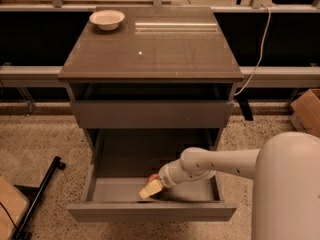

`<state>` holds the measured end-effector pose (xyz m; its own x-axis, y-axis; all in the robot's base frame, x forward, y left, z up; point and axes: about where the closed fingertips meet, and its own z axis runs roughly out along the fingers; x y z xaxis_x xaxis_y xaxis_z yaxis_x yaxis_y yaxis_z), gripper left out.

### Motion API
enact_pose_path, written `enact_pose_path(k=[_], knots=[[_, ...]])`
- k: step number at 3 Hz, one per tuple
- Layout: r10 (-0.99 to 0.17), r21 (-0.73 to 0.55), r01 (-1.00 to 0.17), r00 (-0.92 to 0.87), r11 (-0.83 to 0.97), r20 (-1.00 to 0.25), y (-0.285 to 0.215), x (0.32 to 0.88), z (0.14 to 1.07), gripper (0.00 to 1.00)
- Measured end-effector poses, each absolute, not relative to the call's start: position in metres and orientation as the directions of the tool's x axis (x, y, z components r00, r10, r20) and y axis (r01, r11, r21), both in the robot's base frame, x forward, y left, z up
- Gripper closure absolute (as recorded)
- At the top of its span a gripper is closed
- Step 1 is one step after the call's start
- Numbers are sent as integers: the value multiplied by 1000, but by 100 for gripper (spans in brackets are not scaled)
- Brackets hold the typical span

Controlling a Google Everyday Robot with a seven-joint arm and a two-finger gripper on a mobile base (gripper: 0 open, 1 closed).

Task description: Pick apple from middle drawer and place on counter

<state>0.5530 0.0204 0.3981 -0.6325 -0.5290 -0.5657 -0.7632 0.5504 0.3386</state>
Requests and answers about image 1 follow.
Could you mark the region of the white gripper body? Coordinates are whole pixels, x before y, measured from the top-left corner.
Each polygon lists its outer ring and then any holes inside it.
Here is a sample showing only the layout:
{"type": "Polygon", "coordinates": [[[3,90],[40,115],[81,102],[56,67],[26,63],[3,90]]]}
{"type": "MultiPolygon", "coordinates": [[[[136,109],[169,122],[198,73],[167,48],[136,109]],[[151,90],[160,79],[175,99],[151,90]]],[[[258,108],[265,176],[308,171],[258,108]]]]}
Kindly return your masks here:
{"type": "Polygon", "coordinates": [[[182,180],[182,167],[179,161],[164,165],[159,173],[160,182],[165,188],[172,188],[182,180]]]}

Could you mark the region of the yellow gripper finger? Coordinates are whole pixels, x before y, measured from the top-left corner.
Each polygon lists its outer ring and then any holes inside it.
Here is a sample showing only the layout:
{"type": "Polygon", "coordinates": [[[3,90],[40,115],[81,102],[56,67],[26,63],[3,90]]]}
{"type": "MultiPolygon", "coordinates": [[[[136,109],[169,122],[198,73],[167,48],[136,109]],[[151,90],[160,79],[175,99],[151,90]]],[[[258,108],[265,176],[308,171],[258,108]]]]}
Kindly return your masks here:
{"type": "Polygon", "coordinates": [[[152,179],[139,192],[142,199],[147,199],[163,190],[163,185],[159,179],[152,179]]]}

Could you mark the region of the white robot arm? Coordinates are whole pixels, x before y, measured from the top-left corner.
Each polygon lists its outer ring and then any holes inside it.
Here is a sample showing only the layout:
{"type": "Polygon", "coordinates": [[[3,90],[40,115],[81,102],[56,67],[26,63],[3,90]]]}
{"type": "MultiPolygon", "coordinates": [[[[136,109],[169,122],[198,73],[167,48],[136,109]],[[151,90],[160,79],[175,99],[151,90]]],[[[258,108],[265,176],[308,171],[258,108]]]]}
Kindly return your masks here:
{"type": "Polygon", "coordinates": [[[190,147],[151,176],[139,195],[146,199],[215,171],[253,181],[251,240],[320,240],[319,137],[284,132],[253,150],[190,147]]]}

